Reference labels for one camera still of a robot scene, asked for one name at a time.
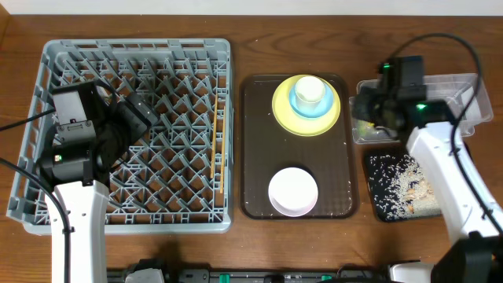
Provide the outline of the white bowl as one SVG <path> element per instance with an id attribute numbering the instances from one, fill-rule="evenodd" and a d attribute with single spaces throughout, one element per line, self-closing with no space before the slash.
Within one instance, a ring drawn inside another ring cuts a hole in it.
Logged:
<path id="1" fill-rule="evenodd" d="M 286 167 L 271 178 L 268 197 L 280 214 L 300 217 L 310 212 L 317 203 L 318 185 L 308 171 Z"/>

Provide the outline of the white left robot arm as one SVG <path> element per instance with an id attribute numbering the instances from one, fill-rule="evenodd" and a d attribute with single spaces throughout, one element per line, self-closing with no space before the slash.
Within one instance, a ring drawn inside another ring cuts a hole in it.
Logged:
<path id="1" fill-rule="evenodd" d="M 104 282 L 110 172 L 159 119 L 136 93 L 107 105 L 97 93 L 54 98 L 59 144 L 43 150 L 39 174 L 52 189 L 48 211 L 53 282 Z"/>

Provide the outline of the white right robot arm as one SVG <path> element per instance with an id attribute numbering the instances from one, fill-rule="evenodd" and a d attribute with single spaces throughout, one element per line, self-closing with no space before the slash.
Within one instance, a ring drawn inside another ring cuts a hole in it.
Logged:
<path id="1" fill-rule="evenodd" d="M 396 133 L 424 170 L 439 202 L 451 249 L 435 265 L 390 266 L 397 282 L 500 282 L 502 209 L 475 168 L 462 140 L 473 127 L 472 109 L 481 80 L 456 88 L 452 83 L 385 86 L 377 80 L 357 86 L 351 115 Z"/>

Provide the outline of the green orange snack wrapper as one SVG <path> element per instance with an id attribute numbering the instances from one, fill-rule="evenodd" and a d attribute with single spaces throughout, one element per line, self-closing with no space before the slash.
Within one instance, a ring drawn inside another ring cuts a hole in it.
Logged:
<path id="1" fill-rule="evenodd" d="M 357 122 L 357 130 L 360 138 L 369 138 L 375 134 L 375 127 L 373 123 L 359 120 Z"/>

